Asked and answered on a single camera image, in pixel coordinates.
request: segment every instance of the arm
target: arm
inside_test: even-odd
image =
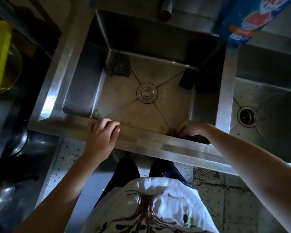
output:
[[[88,125],[83,155],[41,204],[18,225],[14,233],[64,232],[78,197],[89,176],[111,153],[119,136],[119,122],[101,119]]]
[[[185,122],[180,137],[202,135],[229,161],[263,205],[291,233],[291,166],[210,124]]]

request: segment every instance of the person's left hand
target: person's left hand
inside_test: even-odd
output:
[[[111,121],[111,119],[91,122],[87,126],[87,142],[83,156],[93,158],[99,163],[104,161],[113,150],[119,136],[120,129],[116,128],[118,125],[120,122]]]

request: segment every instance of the forearm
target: forearm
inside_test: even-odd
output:
[[[85,156],[78,158],[61,182],[15,232],[64,232],[87,179],[99,163],[91,162]]]
[[[291,232],[291,166],[214,126],[203,125],[200,134],[228,160],[261,202]]]

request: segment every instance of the sink drain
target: sink drain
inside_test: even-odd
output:
[[[244,127],[253,127],[257,120],[257,113],[250,107],[243,107],[238,111],[237,117]]]
[[[156,100],[158,92],[151,83],[143,83],[137,88],[137,98],[142,103],[150,104]]]

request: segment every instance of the stainless steel sink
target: stainless steel sink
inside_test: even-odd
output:
[[[192,90],[178,84],[186,68],[198,70],[217,40],[164,23],[97,11],[63,111],[109,117],[162,134],[172,133],[187,119],[216,125],[225,46],[206,65]],[[110,76],[108,64],[119,53],[129,55],[128,77]],[[155,94],[151,103],[138,99],[140,85],[148,97]]]
[[[230,134],[291,163],[291,55],[241,47]]]

